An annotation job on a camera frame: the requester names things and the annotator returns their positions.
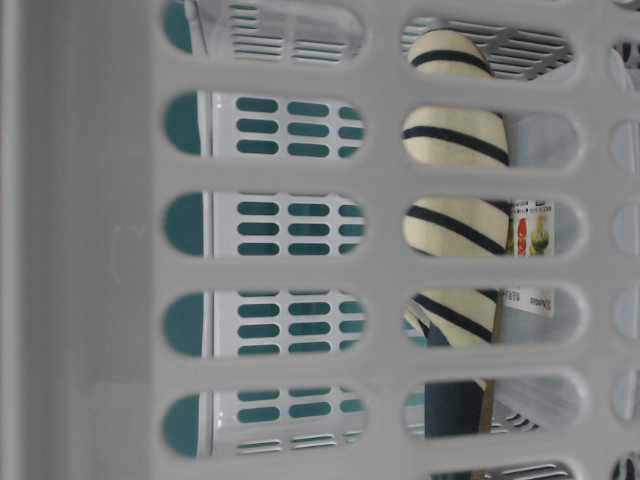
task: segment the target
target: oval hole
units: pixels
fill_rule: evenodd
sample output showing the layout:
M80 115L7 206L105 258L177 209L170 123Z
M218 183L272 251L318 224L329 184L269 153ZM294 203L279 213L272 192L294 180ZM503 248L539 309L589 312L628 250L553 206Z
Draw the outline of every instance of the oval hole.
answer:
M241 402L260 402L275 400L280 396L280 390L244 390L238 392L238 400Z
M281 109L281 105L287 105L287 109ZM329 121L330 111L343 109L356 112L352 106L332 99L291 102L286 97L198 90L178 96L169 104L165 132L179 151L212 161L276 154L278 158L340 160L355 154L365 137L362 120L336 117Z
M292 203L289 205L289 214L295 217L326 217L329 215L329 206L312 203Z
M287 112L303 117L326 117L329 115L329 107L320 103L289 102Z
M428 348L560 343L580 323L575 298L549 286L424 289L407 302L403 318L409 339Z
M188 255L338 256L366 232L362 217L344 215L362 215L361 207L336 194L191 192L169 204L164 226Z
M640 204L618 209L613 219L613 239L622 253L640 255Z
M290 143L287 147L289 155L294 157L317 157L329 156L329 147L318 143Z
M331 330L327 322L292 323L289 325L289 333L294 337L304 335L326 335Z
M578 151L569 120L535 112L424 106L407 117L402 137L407 153L425 168L561 169Z
M356 297L336 289L221 289L178 298L163 322L175 351L216 359L339 352L363 338L367 315Z
M289 305L291 315L326 315L331 306L326 302L292 303Z
M289 233L296 237L324 237L329 234L329 225L321 223L293 223Z
M240 338L272 338L279 334L277 325L243 325L238 329Z
M407 211L404 238L430 257L536 257L575 248L580 223L574 211L551 200L424 197Z
M289 245L289 253L298 255L328 255L331 251L326 243L292 243Z
M272 134L278 131L278 123L273 120L259 120L254 118L241 118L236 124L241 132Z
M289 415L292 418L319 417L329 413L331 413L331 404L328 402L303 403L289 408Z
M485 24L473 18L419 16L402 32L401 51L423 75L560 82L573 75L567 38L525 24ZM549 56L554 61L549 63Z
M275 223L241 223L238 225L240 235L277 235L280 231Z
M290 135L299 137L324 138L329 136L329 127L316 123L290 123L287 130Z
M237 144L240 153L274 155L278 153L278 144L270 140L240 140Z
M409 392L404 423L416 440L557 432L573 425L581 410L575 385L559 376L456 379Z
M274 303L248 304L238 307L238 315L242 318L276 317L280 307Z
M202 460L342 448L366 427L365 403L338 385L198 393L174 403L163 424L172 448Z
M289 353L326 353L330 350L329 342L298 342L289 345Z
M286 62L327 68L350 63L365 38L357 16L329 4L314 5L309 11L296 0L282 5L168 3L163 20L169 42L182 52L214 62Z
M615 381L612 392L612 404L615 414L624 422L637 424L640 419L640 371L629 370Z

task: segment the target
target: dark fabric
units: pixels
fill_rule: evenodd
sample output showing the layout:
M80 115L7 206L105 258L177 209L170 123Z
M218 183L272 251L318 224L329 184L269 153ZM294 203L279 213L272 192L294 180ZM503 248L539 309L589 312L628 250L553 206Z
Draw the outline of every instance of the dark fabric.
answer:
M431 324L430 346L447 346L442 331ZM424 387L425 436L438 438L449 435L478 433L484 392L476 382L445 382ZM471 472L433 475L432 480L470 480Z

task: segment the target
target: white label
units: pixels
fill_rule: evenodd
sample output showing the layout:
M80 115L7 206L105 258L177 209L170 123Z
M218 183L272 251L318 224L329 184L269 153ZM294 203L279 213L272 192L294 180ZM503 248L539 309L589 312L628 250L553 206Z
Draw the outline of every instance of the white label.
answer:
M516 257L553 255L555 250L553 202L517 201L513 206L513 254ZM510 288L504 292L507 307L553 317L553 289Z

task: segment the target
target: plastic grid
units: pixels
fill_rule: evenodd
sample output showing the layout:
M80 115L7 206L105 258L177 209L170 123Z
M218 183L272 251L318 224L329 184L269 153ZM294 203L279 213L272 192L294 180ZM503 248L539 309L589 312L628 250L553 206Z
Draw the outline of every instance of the plastic grid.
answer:
M317 0L301 2L317 4ZM3 38L9 39L7 43L3 42L3 53L10 53L3 55L2 68L2 152L3 174L6 174L2 179L1 232L3 443L0 468L3 476L42 478L42 475L37 475L42 468L43 471L50 472L50 478L61 479L92 476L116 479L125 475L143 479L204 479L211 476L234 479L258 473L263 479L279 479L283 474L310 479L340 479L349 475L368 479L416 478L428 471L499 465L507 457L523 463L561 457L576 471L579 478L600 480L608 478L614 462L621 454L637 447L637 429L618 421L612 412L610 400L616 379L628 370L640 367L640 347L620 338L610 317L611 304L617 292L623 287L636 284L638 265L635 259L616 251L611 233L605 226L610 225L615 211L621 205L637 198L638 192L637 178L626 175L612 163L609 139L612 129L620 121L640 120L640 100L631 94L622 93L610 79L606 68L611 45L621 37L640 40L637 34L640 31L638 16L602 0L476 0L473 3L430 0L428 4L424 0L333 0L332 4L345 6L358 15L367 29L367 42L353 65L340 65L330 71L300 65L295 69L284 64L277 68L274 65L249 62L240 65L231 59L220 59L215 64L207 64L178 55L171 50L159 28L165 6L160 1L149 0L134 4L120 2L117 4L122 7L120 9L113 8L113 5L107 8L104 2L61 2L55 7L73 15L55 17L33 14L38 10L33 8L36 6L33 2L6 1L3 4L6 7L3 9L3 22L7 27L3 31ZM37 6L45 9L45 13L52 13L49 9L53 5L39 3ZM571 40L578 69L568 81L545 85L534 85L533 82L518 84L419 77L398 55L398 37L407 18L425 15L473 17L474 22L553 29ZM81 20L75 25L81 25L82 28L69 28L69 18ZM131 35L126 43L128 48L124 48L120 42L123 25L131 27L127 30ZM96 30L92 27L101 28L98 31L100 35L96 35ZM65 43L63 39L67 37L61 31L64 35L71 35L77 43ZM20 42L25 33L32 34L34 42ZM52 34L50 42L45 41L47 34ZM73 45L73 55L70 55L74 60L71 72L86 74L91 70L82 67L95 67L96 75L75 79L73 86L80 87L77 89L68 88L66 77L40 77L38 73L60 73L65 69L49 69L51 62L27 64L28 56L16 55L16 52L34 53L31 50L34 44L51 55L55 47L69 48L69 45ZM95 55L95 51L89 48L92 46L101 47L99 52L104 55ZM130 68L113 69L109 65L107 70L105 65L109 64L109 60ZM25 72L30 75L22 78L21 75ZM94 110L94 83L101 80L101 72L107 75L105 80L115 79L122 83L111 85L102 82L102 100L111 101L100 102L100 108ZM62 85L67 87L65 92L74 92L77 104L71 109L73 115L55 108L50 110L56 106L69 108L65 101L72 97L45 97L46 88L31 88L43 86L43 83L38 83L42 78L54 80L50 87L56 91L62 91L59 90ZM300 165L286 159L268 162L262 159L250 160L239 164L236 159L227 157L218 159L215 164L204 164L186 155L177 154L164 138L159 121L169 99L185 88L194 86L228 92L256 91L274 96L296 92L296 95L305 96L342 97L362 109L370 136L360 154L347 165ZM132 88L130 93L137 95L126 96L129 102L123 103L124 87ZM9 88L16 95L5 96L5 89ZM33 108L34 103L24 103L27 93L34 103L37 103L36 100L43 100L37 104L39 108ZM575 161L560 173L510 171L498 174L419 169L404 153L399 126L412 108L434 102L434 99L446 105L496 110L537 110L566 115L577 128L581 148ZM116 112L109 105L116 105L119 115L115 115ZM44 111L51 114L50 118L45 118ZM141 133L148 142L141 142L138 136L124 135L124 132L114 128L113 123L109 123L107 116L95 115L96 112L114 114L114 118L118 118L120 123ZM54 117L56 122L44 121ZM14 118L19 118L20 122L4 123L5 120ZM120 226L117 231L122 238L142 238L151 243L151 249L148 248L149 244L145 244L144 249L137 249L139 243L131 240L131 255L124 257L142 267L133 278L146 282L145 288L140 289L139 284L131 282L131 277L118 275L106 285L100 283L99 290L95 284L87 286L94 293L90 296L92 301L104 308L94 307L91 312L95 317L82 316L85 320L95 319L87 323L97 330L83 331L82 333L87 333L86 336L73 337L75 340L86 341L82 349L75 342L64 338L64 332L50 330L49 325L43 321L47 318L44 314L51 312L52 317L55 314L53 318L62 321L70 318L63 315L69 312L60 304L54 303L55 308L47 312L40 310L38 305L26 309L24 303L24 282L33 279L34 273L31 269L25 269L20 260L27 258L24 240L33 238L26 236L22 229L25 220L21 216L22 209L27 208L31 212L28 216L30 225L35 224L31 223L32 220L35 222L34 219L40 217L33 214L31 202L34 198L27 195L29 191L33 193L37 189L27 189L23 185L28 185L25 176L28 177L27 174L31 172L29 168L34 167L31 163L34 158L39 160L37 165L48 168L48 163L43 162L43 158L49 158L49 154L53 152L62 159L65 158L62 152L68 153L64 149L60 150L60 145L52 143L47 134L69 133L65 130L69 126L59 121L60 118L71 119L71 128L78 128L78 133L92 134L75 135L73 155L66 158L82 157L84 165L90 167L95 166L87 161L92 158L91 154L105 160L105 164L108 163L107 159L118 161L117 157L125 151L130 155L140 154L135 156L136 159L152 159L150 165L144 164L144 169L127 166L122 162L111 164L119 168L130 168L132 170L125 171L136 173L133 180L143 182L134 182L136 190L131 190L130 184L122 185L123 179L126 179L122 171L112 168L101 170L101 175L96 175L94 171L82 169L83 164L80 162L64 164L64 168L71 165L80 167L80 171L87 175L83 185L90 194L80 193L71 182L58 183L59 180L54 175L47 178L53 186L65 185L73 188L69 193L70 197L65 197L67 200L74 199L74 194L80 195L76 200L94 198L95 191L92 187L95 185L118 185L120 188L114 189L114 192L109 189L100 191L104 196L103 207L113 201L119 209L120 216L115 214L115 210L109 210L113 214L109 224L113 220L114 226ZM82 129L83 121L86 121L86 128L91 125L95 129L96 124L89 120L100 121L99 125L113 136L105 137L102 131ZM26 135L20 130L25 125L48 125L53 128L51 131L39 130L44 135L39 138L39 142L29 142L30 149L26 149ZM105 141L113 149L105 149ZM145 146L147 143L152 144L152 147ZM56 148L45 148L52 145ZM105 156L107 150L108 155L113 155L114 158ZM24 159L29 160L29 163L21 167L20 161ZM51 163L58 168L63 166ZM137 175L141 170L144 170L144 176ZM100 178L96 180L89 174ZM381 188L381 178L384 179L384 188ZM149 188L149 198L141 198L140 185ZM231 258L200 261L176 253L163 238L161 225L165 208L177 194L184 191L291 191L292 188L304 188L305 191L318 193L339 191L362 203L367 209L370 230L368 241L361 250L348 259L279 258L248 262L243 258ZM548 262L532 260L516 263L506 258L483 262L475 259L419 259L404 247L400 223L406 206L425 191L429 194L479 196L490 196L499 191L507 197L560 197L576 209L584 227L584 237L577 242L572 253ZM128 204L131 217L142 219L144 226L151 225L151 237L144 236L147 230L139 227L139 224L123 225L121 216L125 206L124 202L118 203L118 199L122 200L123 192L130 195L127 200L141 201ZM45 193L51 194L52 191L47 190ZM16 198L26 198L29 203L15 206ZM78 202L65 203L65 207L73 208L65 208L64 214L74 220L95 221L92 220L93 212L91 215L81 214L77 204ZM47 208L46 212L53 211L49 209L53 207L47 202L40 202L38 205ZM60 215L56 218L65 218L61 213ZM61 233L58 225L53 223L55 232L49 233L56 235L58 240L67 238L59 236ZM100 230L100 235L91 238L96 240L96 248L104 246L104 251L107 251L109 245L100 240L102 236ZM46 259L45 255L53 251L60 252L63 256L52 257L51 266L61 267L57 271L63 272L62 267L71 265L66 263L71 260L69 250L73 250L78 256L82 254L82 249L69 249L68 244L61 242L55 249L52 247L51 250L36 252L38 256L35 260ZM82 258L88 261L93 259L88 263L90 268L104 273L105 278L111 278L107 275L113 273L107 271L101 262L104 251L92 251L95 255ZM73 265L74 269L77 268L77 262ZM42 263L42 268L48 268L47 262ZM313 278L303 275L309 269L313 269ZM423 352L407 349L404 333L395 322L388 321L388 318L397 318L416 285L481 286L487 283L487 279L502 285L544 283L567 287L579 299L583 313L582 328L563 346L497 346L491 351ZM72 285L81 285L77 277L73 277L73 280ZM119 287L122 290L116 287L118 280L124 282ZM158 319L166 305L180 294L203 288L260 288L274 285L288 288L292 282L305 288L337 286L362 298L369 313L371 328L360 348L341 358L328 356L319 367L318 359L311 357L295 361L279 358L272 362L251 359L180 359L162 339ZM61 293L56 289L60 287L46 285L53 288L49 293ZM121 292L127 291L130 294L136 285L136 291L144 295L144 301L136 299L136 304L148 303L148 309L143 305L135 310L131 308L130 300L126 301L126 307L118 303L119 299L128 298L122 296ZM46 293L41 298L44 308L49 306L50 296L53 295L45 290L42 293ZM71 298L65 296L60 301L65 303ZM138 316L126 316L127 322L123 322L120 316L113 315L114 311L137 312ZM73 314L73 318L77 319L76 315L77 312ZM25 319L29 327L27 331L24 331ZM34 325L38 326L38 330L32 329ZM66 328L71 324L61 325ZM105 332L107 325L121 329L118 337L120 339L124 332L135 334L131 338L135 339L136 353L132 353L134 350L126 350L127 342L124 342L124 346L116 342L105 342L100 333ZM22 342L32 340L28 333L33 331L37 331L41 337L53 331L54 335L47 338L50 341L42 342L47 343L47 350L20 348ZM113 349L110 353L103 350L92 352L91 347L104 346L105 343ZM78 387L72 381L74 378L67 376L70 371L65 365L74 363L63 361L70 360L62 355L67 350L80 355L76 360L87 359L90 367L103 371L102 378L108 377L119 382L90 384L89 391L84 384ZM130 356L121 361L118 353L123 351ZM22 362L25 356L29 362ZM134 357L143 366L152 365L152 368L140 367L133 361ZM30 375L34 372L50 372L48 369L33 370L29 367L34 364L44 365L47 362L35 361L44 359L52 366L64 368L61 372L63 375L51 375L60 386L56 387L53 382L46 381L49 378L46 375ZM126 375L125 370L133 370L133 374ZM561 433L536 432L518 438L501 438L496 435L482 441L472 438L451 439L434 441L427 446L412 442L399 421L398 412L402 408L404 393L416 383L446 378L488 375L504 377L527 373L564 374L578 385L582 405L574 425ZM38 378L39 385L33 378ZM28 382L29 390L23 382ZM246 461L185 461L167 448L160 428L162 418L176 398L194 391L207 390L212 384L220 389L252 389L274 384L350 385L367 404L368 428L361 441L351 448L314 452L313 455L304 456L304 460L299 457L279 456L276 459L255 456ZM122 386L131 388L119 389ZM26 392L31 389L36 393L49 392L55 395L30 396ZM60 416L50 416L52 422L57 422L55 425L58 428L47 423L40 423L35 428L29 422L29 428L25 429L24 421L29 417L26 414L28 408L38 405L42 407L45 398L49 402L49 408L63 413ZM116 405L126 400L126 411L136 413L138 422L134 425L135 428L129 428L121 417L109 415L113 410L89 408L91 415L87 416L87 404L84 403L87 398L91 399L89 407L105 408L109 407L110 400ZM65 399L71 399L74 405L81 406L75 415L69 415L66 406L63 408ZM118 436L112 435L113 432L131 432L133 435ZM38 461L34 460L34 452L39 453L36 457ZM87 472L94 475L83 476Z
M304 474L319 479L354 474L370 479L390 475L414 478L425 471L496 465L505 457L526 463L558 456L581 478L605 478L618 456L635 443L633 429L615 419L610 395L615 377L621 370L637 367L638 357L637 346L621 340L611 322L603 319L610 318L614 292L636 280L637 266L615 251L607 229L592 226L609 225L613 212L637 189L634 178L614 167L608 150L613 126L625 118L638 119L638 101L623 94L611 81L607 48L621 33L637 38L634 28L640 19L600 0L549 4L434 0L428 6L416 0L334 3L355 11L368 31L368 42L353 65L320 71L300 66L294 70L286 65L240 65L230 60L203 64L158 49L154 56L158 107L186 82L221 91L239 89L275 96L296 91L300 95L345 97L362 109L370 132L360 153L348 165L300 165L286 159L239 165L222 157L215 165L191 164L185 168L181 163L185 159L176 158L175 152L159 145L154 183L157 215L162 214L167 200L185 187L258 191L290 189L295 185L313 192L337 190L362 201L367 209L368 241L347 261L299 258L267 264L235 259L193 264L168 250L159 236L156 265L171 275L158 275L154 290L162 299L159 303L164 304L186 287L203 284L221 288L284 287L291 282L307 288L326 283L339 285L363 299L370 315L370 335L360 349L347 357L329 358L323 361L322 368L317 367L316 359L309 358L273 362L221 360L204 362L194 369L192 364L176 363L174 357L156 349L158 371L162 374L156 378L155 424L160 423L176 394L206 389L212 383L218 388L255 388L267 382L290 385L332 380L333 384L353 385L363 397L369 408L368 430L348 453L316 452L304 461L256 458L241 464L176 461L157 435L156 478L177 474L189 478L243 478L254 469L264 478L278 478L281 468L292 476ZM395 32L401 31L408 16L427 13L444 18L460 18L464 14L480 22L500 20L516 26L526 19L528 28L551 27L572 40L578 71L568 82L536 86L420 77L397 54ZM383 91L388 96L385 101L381 101ZM575 162L559 174L419 169L403 151L398 126L411 108L434 99L446 105L567 115L579 132L582 148ZM380 187L380 179L384 179L384 188ZM585 236L571 254L553 261L441 262L417 258L403 245L400 221L406 205L424 192L559 197L576 209ZM309 268L314 271L313 278L301 275ZM498 346L492 351L423 352L407 349L404 334L394 322L386 320L397 317L416 285L486 285L489 278L495 284L562 284L580 299L583 324L579 334L562 347ZM497 436L482 442L438 441L426 448L409 441L397 415L392 413L402 405L402 392L416 382L527 372L556 372L578 385L582 405L576 424L566 432L539 432L508 440ZM607 432L606 442L602 441L603 432ZM374 453L382 451L384 455Z

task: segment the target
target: striped fabric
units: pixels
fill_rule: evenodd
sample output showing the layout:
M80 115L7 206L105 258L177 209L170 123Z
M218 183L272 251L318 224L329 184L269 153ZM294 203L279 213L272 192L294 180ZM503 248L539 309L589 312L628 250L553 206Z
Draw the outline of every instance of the striped fabric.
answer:
M432 30L418 39L409 52L409 61L423 73L493 77L475 45L446 28ZM424 165L509 165L504 123L501 115L494 112L422 107L407 118L403 139L410 155ZM411 248L428 256L503 255L509 215L510 205L506 202L425 197L407 212L404 235ZM424 332L430 346L482 345L493 340L497 302L495 290L423 290L412 299L405 320ZM427 385L426 436L477 433L486 389L483 380ZM464 474L456 478L469 477Z

